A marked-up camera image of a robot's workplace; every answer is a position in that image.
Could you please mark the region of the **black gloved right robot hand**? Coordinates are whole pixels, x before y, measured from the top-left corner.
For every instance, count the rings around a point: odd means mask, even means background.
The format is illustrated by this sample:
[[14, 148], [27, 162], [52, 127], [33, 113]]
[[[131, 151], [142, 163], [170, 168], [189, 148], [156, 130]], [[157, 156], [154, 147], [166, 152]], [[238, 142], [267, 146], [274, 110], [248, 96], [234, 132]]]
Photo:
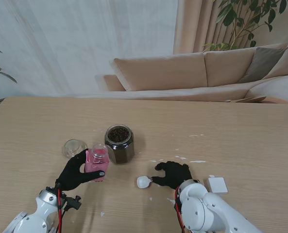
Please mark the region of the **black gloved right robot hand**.
[[179, 164], [173, 161], [161, 162], [155, 166], [155, 170], [164, 171], [164, 177], [151, 177], [151, 181], [160, 186], [167, 186], [176, 189], [184, 181], [192, 180], [192, 176], [187, 164]]

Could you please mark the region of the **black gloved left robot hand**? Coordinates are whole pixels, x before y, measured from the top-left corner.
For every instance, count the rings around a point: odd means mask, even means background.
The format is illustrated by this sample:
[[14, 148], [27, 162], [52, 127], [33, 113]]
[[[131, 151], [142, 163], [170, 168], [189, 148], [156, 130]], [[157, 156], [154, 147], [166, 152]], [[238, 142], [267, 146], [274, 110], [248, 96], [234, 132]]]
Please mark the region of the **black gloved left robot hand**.
[[70, 191], [83, 183], [105, 176], [105, 172], [102, 170], [88, 173], [82, 173], [80, 171], [80, 167], [86, 162], [86, 151], [88, 151], [88, 149], [83, 150], [69, 159], [62, 173], [55, 181], [55, 188], [61, 191]]

